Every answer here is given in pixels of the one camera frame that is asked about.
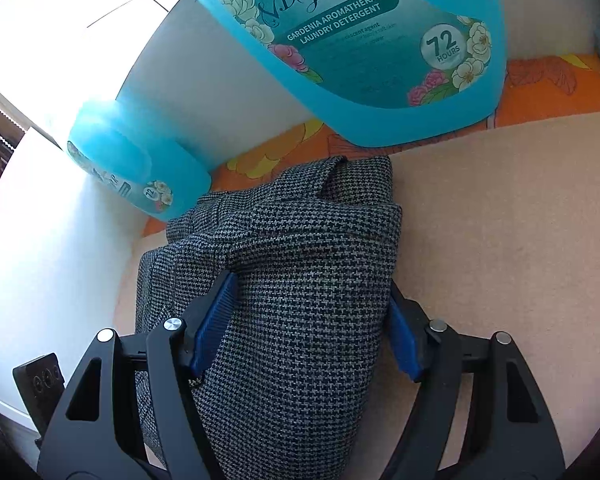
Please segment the blue detergent jug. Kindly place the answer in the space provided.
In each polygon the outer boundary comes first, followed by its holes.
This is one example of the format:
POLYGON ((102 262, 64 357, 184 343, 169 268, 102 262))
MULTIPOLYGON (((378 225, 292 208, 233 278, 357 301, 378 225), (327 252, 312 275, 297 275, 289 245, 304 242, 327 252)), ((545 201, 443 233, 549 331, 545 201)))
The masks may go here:
POLYGON ((383 148, 481 122, 506 77, 500 0, 198 0, 347 141, 383 148))
POLYGON ((178 142, 172 122, 117 100, 81 106, 66 152, 114 194, 161 221, 185 214, 211 186, 208 169, 178 142))

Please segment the grey tweed short pants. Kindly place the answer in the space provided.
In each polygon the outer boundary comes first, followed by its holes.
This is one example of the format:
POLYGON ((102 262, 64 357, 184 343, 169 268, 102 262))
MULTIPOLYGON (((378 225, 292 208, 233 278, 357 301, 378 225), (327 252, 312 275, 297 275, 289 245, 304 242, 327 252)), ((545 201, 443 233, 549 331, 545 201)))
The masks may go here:
POLYGON ((135 327, 183 313, 224 270, 238 294, 191 395, 230 479, 336 479, 381 344, 402 211, 385 156, 287 169, 210 193, 140 258, 135 327))

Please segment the left blue detergent jug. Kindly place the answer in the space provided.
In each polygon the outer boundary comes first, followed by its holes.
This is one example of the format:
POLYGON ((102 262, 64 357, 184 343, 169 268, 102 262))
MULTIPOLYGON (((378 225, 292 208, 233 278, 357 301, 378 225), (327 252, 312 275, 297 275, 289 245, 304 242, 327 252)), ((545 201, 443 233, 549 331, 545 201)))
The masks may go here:
POLYGON ((208 169, 178 142, 172 122, 117 100, 81 106, 66 152, 114 194, 161 221, 185 214, 211 186, 208 169))

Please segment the middle blue detergent jug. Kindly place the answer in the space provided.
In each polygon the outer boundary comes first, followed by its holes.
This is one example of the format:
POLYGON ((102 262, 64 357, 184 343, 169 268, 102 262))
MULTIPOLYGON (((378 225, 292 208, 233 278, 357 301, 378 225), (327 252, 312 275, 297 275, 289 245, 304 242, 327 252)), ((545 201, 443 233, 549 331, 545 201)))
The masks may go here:
POLYGON ((198 0, 347 141, 383 148, 481 122, 506 77, 500 0, 198 0))

